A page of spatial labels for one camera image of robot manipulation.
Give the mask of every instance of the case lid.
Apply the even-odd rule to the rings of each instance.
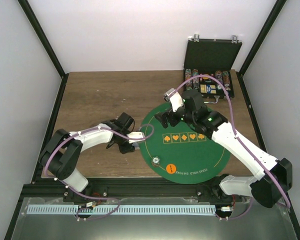
[[[214,72],[228,71],[234,64],[242,42],[223,39],[188,40],[184,68]]]

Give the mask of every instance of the screw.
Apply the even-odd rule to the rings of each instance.
[[[152,158],[152,165],[153,166],[157,167],[157,166],[159,166],[159,163],[160,163],[160,158],[158,158],[157,156]]]

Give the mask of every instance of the wooden table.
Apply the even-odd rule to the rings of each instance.
[[[234,71],[231,71],[235,97],[232,99],[236,128],[258,145],[248,109]],[[126,112],[136,127],[153,108],[164,103],[163,94],[183,80],[183,71],[71,72],[66,84],[54,130],[80,131]],[[230,119],[225,99],[209,107]],[[77,163],[85,177],[158,177],[136,150],[121,154],[118,146],[105,144],[84,151]],[[234,156],[220,173],[249,176],[250,171]]]

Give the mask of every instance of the diamond symbol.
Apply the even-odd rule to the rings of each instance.
[[[169,141],[170,141],[170,137],[169,137],[169,136],[165,136],[164,140],[165,140],[166,142],[169,142]]]

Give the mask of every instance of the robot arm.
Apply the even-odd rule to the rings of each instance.
[[[201,94],[196,90],[187,90],[182,96],[172,88],[164,95],[171,103],[171,108],[155,115],[164,128],[168,123],[174,127],[179,122],[186,123],[193,131],[206,135],[236,156],[253,174],[253,176],[226,176],[219,184],[227,195],[254,197],[261,205],[271,208],[281,197],[278,188],[258,162],[240,144],[237,137],[261,161],[279,182],[286,193],[292,187],[292,165],[287,159],[279,161],[264,152],[238,131],[236,134],[228,120],[217,111],[210,111]]]
[[[71,139],[65,146],[64,152],[60,150],[55,154],[48,166],[48,170],[59,180],[65,182],[70,187],[78,192],[82,192],[88,185],[88,180],[76,168],[80,153],[98,144],[108,143],[106,148],[110,148],[113,144],[118,144],[122,154],[135,151],[135,142],[140,142],[145,137],[142,132],[130,132],[129,127],[134,122],[134,119],[122,113],[118,119],[105,121],[97,125],[94,131],[81,134],[78,132],[67,132],[59,129],[52,136],[49,143],[39,156],[39,163],[46,166],[48,159],[53,151],[70,136],[77,134],[78,136]],[[109,130],[114,130],[124,136],[132,139],[127,140],[123,137],[113,134]]]

